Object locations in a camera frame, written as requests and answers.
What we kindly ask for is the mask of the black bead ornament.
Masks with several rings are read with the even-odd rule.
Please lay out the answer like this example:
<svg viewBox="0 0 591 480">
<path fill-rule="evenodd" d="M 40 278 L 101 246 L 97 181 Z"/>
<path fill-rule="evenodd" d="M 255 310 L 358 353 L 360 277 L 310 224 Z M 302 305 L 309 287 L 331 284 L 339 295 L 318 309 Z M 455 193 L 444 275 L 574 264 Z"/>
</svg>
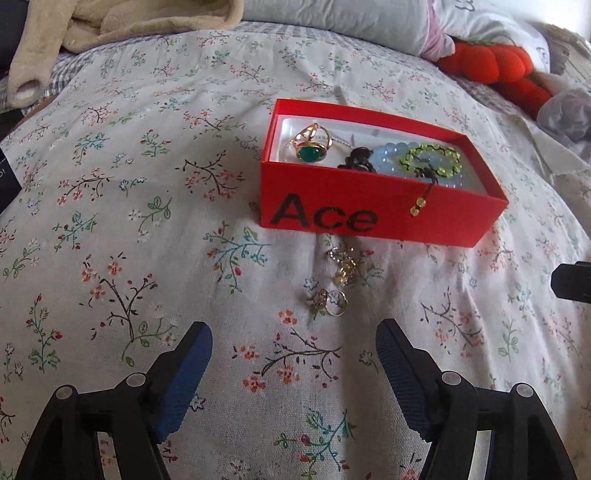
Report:
<svg viewBox="0 0 591 480">
<path fill-rule="evenodd" d="M 352 171 L 376 173 L 374 165 L 370 162 L 373 151 L 367 147 L 354 148 L 342 164 L 339 164 L 339 169 L 346 169 Z"/>
</svg>

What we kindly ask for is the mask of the clear plastic bag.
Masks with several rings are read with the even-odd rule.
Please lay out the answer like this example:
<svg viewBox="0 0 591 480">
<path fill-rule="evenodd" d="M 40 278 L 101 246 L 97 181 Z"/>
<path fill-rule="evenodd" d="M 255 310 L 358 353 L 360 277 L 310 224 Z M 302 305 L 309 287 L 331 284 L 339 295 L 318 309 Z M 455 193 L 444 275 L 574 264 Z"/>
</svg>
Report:
<svg viewBox="0 0 591 480">
<path fill-rule="evenodd" d="M 565 90 L 548 100 L 537 115 L 538 126 L 564 145 L 590 143 L 590 93 Z"/>
</svg>

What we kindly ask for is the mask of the floral bed sheet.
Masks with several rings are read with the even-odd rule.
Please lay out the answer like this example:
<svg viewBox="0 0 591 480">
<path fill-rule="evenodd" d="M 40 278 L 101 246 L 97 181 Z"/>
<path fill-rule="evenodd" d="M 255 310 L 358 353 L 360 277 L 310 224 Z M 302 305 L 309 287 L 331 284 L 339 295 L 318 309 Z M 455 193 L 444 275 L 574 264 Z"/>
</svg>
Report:
<svg viewBox="0 0 591 480">
<path fill-rule="evenodd" d="M 262 34 L 187 57 L 136 47 L 81 70 L 1 144 L 22 190 L 1 217 L 1 475 L 53 391 L 103 390 L 204 321 L 213 354 L 174 479 L 415 479 L 375 349 L 397 319 L 443 369 L 531 384 L 590 475 L 590 309 L 551 272 L 590 256 L 590 174 L 486 87 L 427 62 Z M 401 115 L 468 136 L 507 195 L 472 249 L 267 230 L 263 142 L 280 98 Z M 332 282 L 332 247 L 358 269 Z"/>
</svg>

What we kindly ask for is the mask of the red plush toy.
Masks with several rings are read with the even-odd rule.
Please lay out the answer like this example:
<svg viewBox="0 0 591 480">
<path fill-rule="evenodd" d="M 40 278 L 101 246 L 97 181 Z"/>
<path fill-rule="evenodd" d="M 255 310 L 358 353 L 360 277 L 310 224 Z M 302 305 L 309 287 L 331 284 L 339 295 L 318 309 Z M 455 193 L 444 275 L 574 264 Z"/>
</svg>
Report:
<svg viewBox="0 0 591 480">
<path fill-rule="evenodd" d="M 455 52 L 438 60 L 446 74 L 488 85 L 536 119 L 552 94 L 531 78 L 534 64 L 521 47 L 455 40 Z"/>
</svg>

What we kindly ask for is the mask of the red Ace box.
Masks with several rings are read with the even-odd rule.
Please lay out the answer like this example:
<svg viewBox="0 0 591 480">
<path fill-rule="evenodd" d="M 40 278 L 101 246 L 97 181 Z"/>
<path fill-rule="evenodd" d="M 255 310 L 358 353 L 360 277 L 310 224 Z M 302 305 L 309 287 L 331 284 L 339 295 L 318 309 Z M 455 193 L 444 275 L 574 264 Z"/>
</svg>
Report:
<svg viewBox="0 0 591 480">
<path fill-rule="evenodd" d="M 338 168 L 352 146 L 401 141 L 458 150 L 461 187 Z M 464 134 L 373 110 L 276 101 L 260 167 L 260 224 L 265 228 L 471 248 L 508 204 Z"/>
</svg>

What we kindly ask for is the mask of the grey pillow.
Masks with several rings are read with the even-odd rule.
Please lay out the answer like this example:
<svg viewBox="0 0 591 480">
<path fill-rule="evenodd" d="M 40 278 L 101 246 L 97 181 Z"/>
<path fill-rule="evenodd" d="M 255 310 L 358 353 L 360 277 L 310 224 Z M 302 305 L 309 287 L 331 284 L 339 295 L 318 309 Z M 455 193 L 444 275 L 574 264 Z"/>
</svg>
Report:
<svg viewBox="0 0 591 480">
<path fill-rule="evenodd" d="M 456 39 L 517 46 L 537 69 L 549 64 L 544 36 L 482 1 L 246 1 L 243 18 L 332 31 L 437 61 Z"/>
</svg>

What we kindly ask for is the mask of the beige fleece jacket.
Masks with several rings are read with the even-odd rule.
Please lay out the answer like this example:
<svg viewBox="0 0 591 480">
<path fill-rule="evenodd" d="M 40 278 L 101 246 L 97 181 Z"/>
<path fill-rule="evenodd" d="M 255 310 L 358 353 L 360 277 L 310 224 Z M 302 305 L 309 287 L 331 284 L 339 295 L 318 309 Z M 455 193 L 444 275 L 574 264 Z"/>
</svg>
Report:
<svg viewBox="0 0 591 480">
<path fill-rule="evenodd" d="M 82 53 L 131 38 L 235 28 L 242 1 L 30 1 L 8 70 L 6 98 L 33 105 L 48 86 L 61 49 Z"/>
</svg>

